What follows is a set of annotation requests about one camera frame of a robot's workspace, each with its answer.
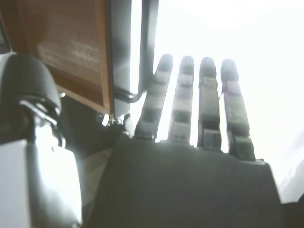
cabinet door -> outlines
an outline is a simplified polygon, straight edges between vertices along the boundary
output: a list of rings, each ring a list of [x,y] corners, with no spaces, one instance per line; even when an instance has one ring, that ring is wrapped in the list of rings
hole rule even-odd
[[[59,91],[111,114],[107,0],[1,0],[10,47],[42,60]]]

bright white light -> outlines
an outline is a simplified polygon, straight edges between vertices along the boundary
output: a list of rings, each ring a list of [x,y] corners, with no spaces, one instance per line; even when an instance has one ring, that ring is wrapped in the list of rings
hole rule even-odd
[[[103,126],[107,126],[108,125],[108,123],[109,123],[109,119],[110,119],[110,116],[108,115],[108,114],[104,114],[104,119],[103,119],[103,121],[102,121],[102,125]]]

wooden cabinet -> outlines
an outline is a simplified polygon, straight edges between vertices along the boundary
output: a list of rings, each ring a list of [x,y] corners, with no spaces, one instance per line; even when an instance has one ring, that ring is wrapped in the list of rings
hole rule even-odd
[[[13,51],[41,59],[58,89],[111,114],[107,0],[1,0]]]

wooden panel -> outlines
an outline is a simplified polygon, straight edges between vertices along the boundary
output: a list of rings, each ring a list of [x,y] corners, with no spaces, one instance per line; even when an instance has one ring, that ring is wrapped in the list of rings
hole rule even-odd
[[[112,112],[106,0],[1,0],[1,12],[13,50],[41,59],[69,96]]]

